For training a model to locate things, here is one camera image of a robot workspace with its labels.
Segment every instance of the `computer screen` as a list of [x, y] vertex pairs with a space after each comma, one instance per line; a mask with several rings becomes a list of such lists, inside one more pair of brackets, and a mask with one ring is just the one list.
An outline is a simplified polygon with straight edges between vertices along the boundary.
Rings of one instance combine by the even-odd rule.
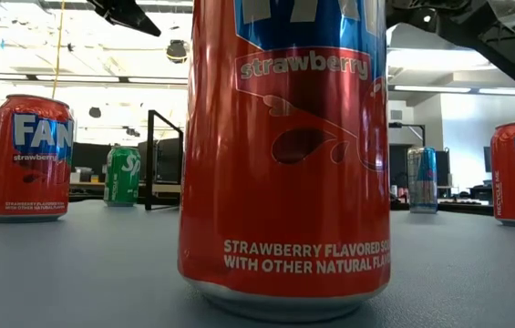
[[484, 165], [486, 172], [492, 172], [492, 160], [490, 156], [490, 147], [484, 147]]
[[446, 151], [436, 151], [438, 166], [438, 186], [449, 186], [449, 154]]
[[103, 166], [107, 164], [110, 150], [110, 145], [75, 142], [73, 144], [73, 172], [75, 172], [75, 168], [91, 168], [93, 174], [102, 175]]

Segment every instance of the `ceiling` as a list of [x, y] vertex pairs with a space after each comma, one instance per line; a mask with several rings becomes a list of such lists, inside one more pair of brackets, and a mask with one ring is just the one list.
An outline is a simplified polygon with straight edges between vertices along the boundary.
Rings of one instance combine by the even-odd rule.
[[[66, 2], [60, 52], [60, 73], [97, 77], [154, 77], [179, 83], [105, 84], [65, 83], [57, 98], [71, 105], [84, 127], [78, 135], [90, 142], [107, 142], [101, 127], [121, 128], [146, 125], [146, 110], [157, 109], [175, 125], [186, 120], [185, 83], [189, 65], [174, 64], [166, 57], [172, 39], [190, 41], [191, 0], [137, 1], [162, 30], [161, 37], [147, 36], [122, 26], [112, 26], [91, 10], [85, 0]], [[515, 1], [494, 2], [495, 10], [507, 24], [515, 22]], [[0, 73], [50, 76], [57, 63], [60, 1], [9, 0], [0, 2]], [[438, 36], [412, 26], [399, 25], [387, 33], [388, 78], [391, 85], [453, 87], [515, 87], [484, 57], [458, 48]], [[0, 81], [0, 103], [9, 93], [32, 93], [50, 97], [52, 82]], [[389, 98], [413, 106], [414, 92], [391, 92]], [[101, 119], [86, 113], [91, 107], [102, 110]], [[157, 137], [172, 136], [165, 130]], [[121, 137], [121, 142], [135, 142]]]

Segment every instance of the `cable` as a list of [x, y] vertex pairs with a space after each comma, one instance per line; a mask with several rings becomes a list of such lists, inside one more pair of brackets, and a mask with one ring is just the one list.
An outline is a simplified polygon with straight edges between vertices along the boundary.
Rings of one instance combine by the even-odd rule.
[[53, 99], [57, 92], [58, 73], [60, 72], [60, 47], [63, 41], [63, 15], [65, 13], [65, 0], [60, 4], [60, 23], [58, 24], [58, 43], [57, 43], [57, 67], [55, 68], [55, 82], [53, 83]]

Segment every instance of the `black metal frame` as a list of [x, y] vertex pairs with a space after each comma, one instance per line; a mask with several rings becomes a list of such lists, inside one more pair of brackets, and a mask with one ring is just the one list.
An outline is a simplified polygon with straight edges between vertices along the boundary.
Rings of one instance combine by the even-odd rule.
[[474, 49], [515, 80], [515, 31], [500, 22], [489, 0], [387, 0], [386, 27], [399, 23]]
[[403, 128], [403, 127], [409, 127], [409, 128], [421, 128], [421, 144], [423, 147], [426, 146], [425, 141], [425, 125], [423, 124], [405, 124], [405, 123], [399, 123], [399, 122], [390, 122], [388, 124], [389, 128]]
[[151, 202], [153, 200], [153, 186], [155, 182], [154, 176], [154, 119], [158, 117], [162, 122], [166, 123], [169, 127], [178, 132], [178, 175], [175, 183], [164, 183], [170, 185], [180, 185], [182, 182], [182, 161], [184, 158], [184, 132], [172, 122], [163, 117], [159, 112], [151, 109], [148, 111], [148, 139], [146, 144], [146, 210], [152, 210]]

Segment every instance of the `desk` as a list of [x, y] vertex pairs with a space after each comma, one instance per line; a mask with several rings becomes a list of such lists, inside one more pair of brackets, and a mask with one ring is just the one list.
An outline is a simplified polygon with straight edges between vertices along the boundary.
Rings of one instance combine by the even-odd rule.
[[[392, 212], [393, 275], [356, 313], [308, 328], [515, 327], [515, 228]], [[100, 200], [0, 224], [0, 328], [269, 328], [210, 306], [176, 269], [179, 215]]]
[[454, 194], [453, 189], [457, 190], [457, 194], [459, 194], [459, 187], [454, 186], [438, 186], [438, 197], [439, 197], [439, 191], [444, 190], [444, 197], [451, 198], [451, 196]]
[[[88, 188], [94, 190], [102, 190], [105, 188], [103, 182], [71, 182], [71, 188]], [[139, 187], [144, 188], [146, 185], [140, 183]], [[152, 186], [152, 192], [172, 192], [180, 193], [180, 185], [169, 185], [169, 184], [154, 184]]]
[[474, 200], [486, 200], [492, 202], [494, 199], [492, 186], [479, 186], [469, 189], [469, 197]]

